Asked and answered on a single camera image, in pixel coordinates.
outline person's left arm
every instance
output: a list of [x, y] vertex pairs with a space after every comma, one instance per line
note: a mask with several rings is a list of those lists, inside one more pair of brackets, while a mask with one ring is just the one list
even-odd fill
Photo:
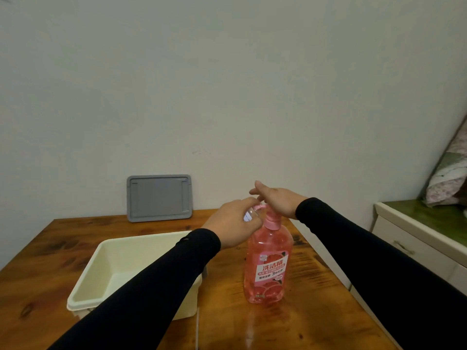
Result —
[[203, 268], [221, 248], [246, 240], [261, 226], [243, 221], [258, 200], [224, 204], [203, 228], [183, 237], [170, 251], [110, 295], [63, 334], [49, 350], [155, 348]]

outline drawer handle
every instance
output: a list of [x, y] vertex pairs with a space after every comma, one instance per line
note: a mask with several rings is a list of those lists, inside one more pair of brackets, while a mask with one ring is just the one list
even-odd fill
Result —
[[411, 251], [410, 249], [407, 249], [407, 248], [404, 247], [404, 246], [402, 245], [402, 243], [400, 243], [399, 241], [394, 241], [393, 244], [395, 244], [396, 246], [401, 247], [401, 248], [402, 248], [402, 251], [405, 252], [405, 253], [407, 253], [407, 254], [410, 254], [410, 255], [415, 254], [414, 251]]

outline person's right arm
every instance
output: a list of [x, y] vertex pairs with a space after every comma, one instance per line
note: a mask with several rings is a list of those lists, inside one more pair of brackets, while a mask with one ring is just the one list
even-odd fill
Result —
[[445, 280], [317, 198], [260, 182], [277, 212], [307, 225], [404, 350], [460, 347], [467, 327], [467, 297]]

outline rectangular lid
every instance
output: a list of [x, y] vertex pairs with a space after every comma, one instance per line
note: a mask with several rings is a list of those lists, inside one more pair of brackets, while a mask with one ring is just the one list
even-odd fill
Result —
[[132, 175], [126, 180], [126, 215], [130, 222], [190, 218], [189, 175]]

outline green countertop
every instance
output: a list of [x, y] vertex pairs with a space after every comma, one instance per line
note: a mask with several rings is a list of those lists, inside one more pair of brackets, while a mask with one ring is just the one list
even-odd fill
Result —
[[420, 200], [389, 201], [383, 204], [467, 247], [467, 218], [462, 213], [462, 206], [439, 205], [429, 208]]

